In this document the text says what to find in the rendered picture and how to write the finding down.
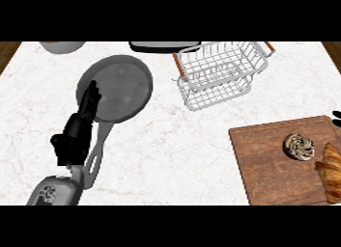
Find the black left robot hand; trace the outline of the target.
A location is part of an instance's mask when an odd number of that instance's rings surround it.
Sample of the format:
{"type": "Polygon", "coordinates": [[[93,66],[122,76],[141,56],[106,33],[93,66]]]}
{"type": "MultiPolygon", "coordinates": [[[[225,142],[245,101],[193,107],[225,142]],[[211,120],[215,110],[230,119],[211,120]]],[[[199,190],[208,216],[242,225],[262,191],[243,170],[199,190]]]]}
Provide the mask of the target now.
{"type": "Polygon", "coordinates": [[[91,80],[84,91],[78,110],[70,114],[65,123],[63,132],[54,134],[50,138],[59,166],[84,164],[90,149],[91,124],[100,98],[97,84],[91,80]]]}

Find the chocolate swirl cupcake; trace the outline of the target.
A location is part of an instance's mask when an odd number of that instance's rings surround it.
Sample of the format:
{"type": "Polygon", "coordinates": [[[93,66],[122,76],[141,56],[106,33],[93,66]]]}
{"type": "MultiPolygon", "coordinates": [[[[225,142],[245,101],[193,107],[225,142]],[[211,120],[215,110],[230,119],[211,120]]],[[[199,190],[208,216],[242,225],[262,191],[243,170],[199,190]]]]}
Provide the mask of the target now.
{"type": "Polygon", "coordinates": [[[299,160],[307,161],[314,157],[314,142],[299,133],[290,133],[282,143],[284,154],[299,160]]]}

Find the brown wooden cutting board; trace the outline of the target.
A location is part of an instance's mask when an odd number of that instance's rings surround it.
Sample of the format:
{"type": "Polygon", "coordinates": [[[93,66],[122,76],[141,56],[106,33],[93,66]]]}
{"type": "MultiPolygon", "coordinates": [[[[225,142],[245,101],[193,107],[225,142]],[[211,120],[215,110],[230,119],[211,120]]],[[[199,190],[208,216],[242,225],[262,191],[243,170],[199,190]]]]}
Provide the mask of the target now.
{"type": "Polygon", "coordinates": [[[228,129],[234,160],[242,177],[248,203],[271,205],[324,205],[326,198],[315,171],[321,150],[330,143],[341,154],[341,127],[327,116],[262,123],[228,129]],[[314,142],[314,157],[292,159],[282,150],[290,133],[299,133],[314,142]]]}

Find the grey frying pan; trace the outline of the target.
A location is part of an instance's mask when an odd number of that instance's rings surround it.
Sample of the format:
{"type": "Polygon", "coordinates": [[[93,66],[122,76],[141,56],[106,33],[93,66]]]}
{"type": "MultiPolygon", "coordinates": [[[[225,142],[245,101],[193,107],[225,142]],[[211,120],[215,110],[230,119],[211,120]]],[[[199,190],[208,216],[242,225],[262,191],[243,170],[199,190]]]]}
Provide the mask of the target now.
{"type": "Polygon", "coordinates": [[[104,140],[113,124],[132,118],[143,110],[152,92],[152,76],[140,59],[112,55],[93,64],[81,75],[75,100],[81,101],[90,81],[97,83],[99,101],[94,122],[99,124],[97,141],[84,165],[84,188],[93,186],[103,158],[104,140]]]}

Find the golden croissant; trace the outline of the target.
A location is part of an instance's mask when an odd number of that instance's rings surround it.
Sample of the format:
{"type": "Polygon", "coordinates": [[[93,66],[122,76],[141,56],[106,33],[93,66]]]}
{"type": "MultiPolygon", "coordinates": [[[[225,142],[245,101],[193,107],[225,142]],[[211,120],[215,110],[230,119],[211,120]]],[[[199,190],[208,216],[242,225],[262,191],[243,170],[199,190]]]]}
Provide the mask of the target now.
{"type": "Polygon", "coordinates": [[[341,154],[330,143],[321,150],[321,161],[315,162],[326,202],[333,205],[341,200],[341,154]]]}

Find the grey bowl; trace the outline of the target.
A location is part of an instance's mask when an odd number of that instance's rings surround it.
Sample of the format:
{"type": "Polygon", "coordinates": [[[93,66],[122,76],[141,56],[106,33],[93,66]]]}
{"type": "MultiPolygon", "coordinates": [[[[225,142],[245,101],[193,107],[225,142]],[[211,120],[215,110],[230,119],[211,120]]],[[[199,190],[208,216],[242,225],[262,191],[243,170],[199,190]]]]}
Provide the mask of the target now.
{"type": "Polygon", "coordinates": [[[53,41],[53,42],[40,42],[42,48],[51,54],[66,54],[75,51],[84,44],[82,41],[53,41]]]}

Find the black and grey appliance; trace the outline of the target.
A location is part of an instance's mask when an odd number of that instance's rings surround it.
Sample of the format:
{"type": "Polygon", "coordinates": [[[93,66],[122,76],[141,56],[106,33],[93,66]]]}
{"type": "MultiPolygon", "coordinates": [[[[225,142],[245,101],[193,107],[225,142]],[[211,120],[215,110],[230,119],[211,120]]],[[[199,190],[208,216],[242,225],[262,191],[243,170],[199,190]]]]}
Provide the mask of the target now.
{"type": "Polygon", "coordinates": [[[199,41],[130,41],[130,48],[144,53],[175,53],[181,49],[200,45],[199,41]]]}

